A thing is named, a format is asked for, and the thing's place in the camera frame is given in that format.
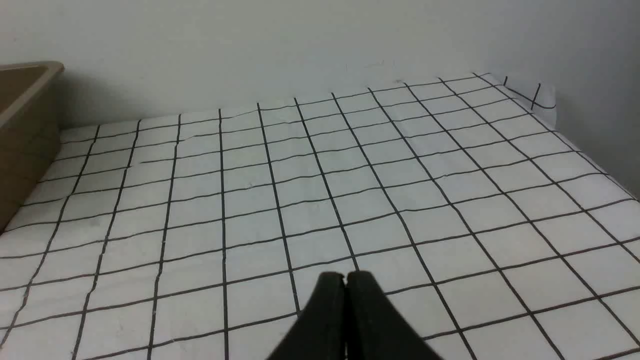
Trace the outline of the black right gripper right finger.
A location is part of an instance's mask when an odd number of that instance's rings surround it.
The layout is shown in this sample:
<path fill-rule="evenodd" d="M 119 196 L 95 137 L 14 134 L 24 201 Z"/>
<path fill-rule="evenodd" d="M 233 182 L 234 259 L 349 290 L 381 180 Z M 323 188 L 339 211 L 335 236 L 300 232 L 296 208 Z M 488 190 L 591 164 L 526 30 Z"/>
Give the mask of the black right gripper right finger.
<path fill-rule="evenodd" d="M 350 272 L 346 290 L 349 360 L 441 359 L 398 312 L 371 272 Z"/>

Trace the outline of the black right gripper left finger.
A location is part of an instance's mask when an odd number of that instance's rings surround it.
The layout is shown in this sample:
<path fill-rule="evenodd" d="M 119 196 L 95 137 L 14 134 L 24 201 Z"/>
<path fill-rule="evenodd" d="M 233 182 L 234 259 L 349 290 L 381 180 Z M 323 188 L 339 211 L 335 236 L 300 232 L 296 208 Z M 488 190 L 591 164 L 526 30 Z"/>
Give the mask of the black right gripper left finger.
<path fill-rule="evenodd" d="M 270 360 L 343 360 L 345 358 L 344 276 L 322 272 L 306 306 L 269 354 Z"/>

